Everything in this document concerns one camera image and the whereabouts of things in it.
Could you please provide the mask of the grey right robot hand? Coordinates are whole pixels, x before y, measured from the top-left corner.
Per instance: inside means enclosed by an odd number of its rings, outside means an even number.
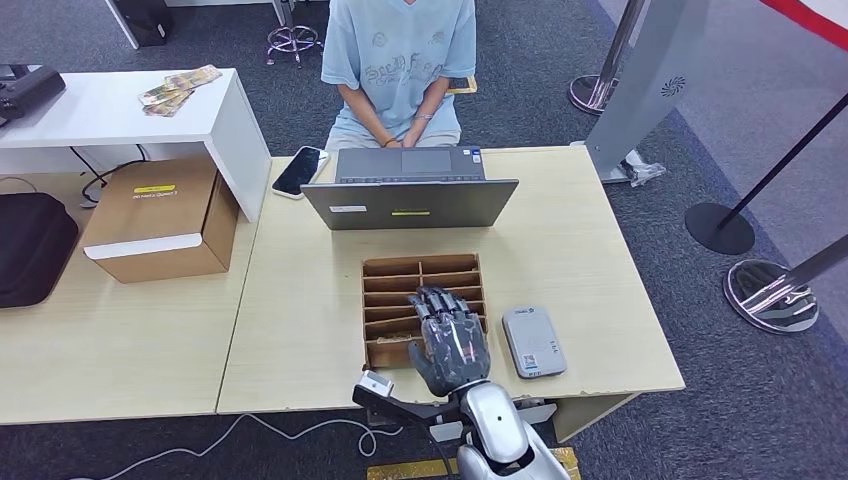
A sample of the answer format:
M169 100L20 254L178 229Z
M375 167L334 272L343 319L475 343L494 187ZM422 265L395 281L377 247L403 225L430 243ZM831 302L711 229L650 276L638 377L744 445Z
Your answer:
M486 380L490 353L480 317L466 300L441 287L421 286L408 297L421 338L407 345L413 368L436 397Z

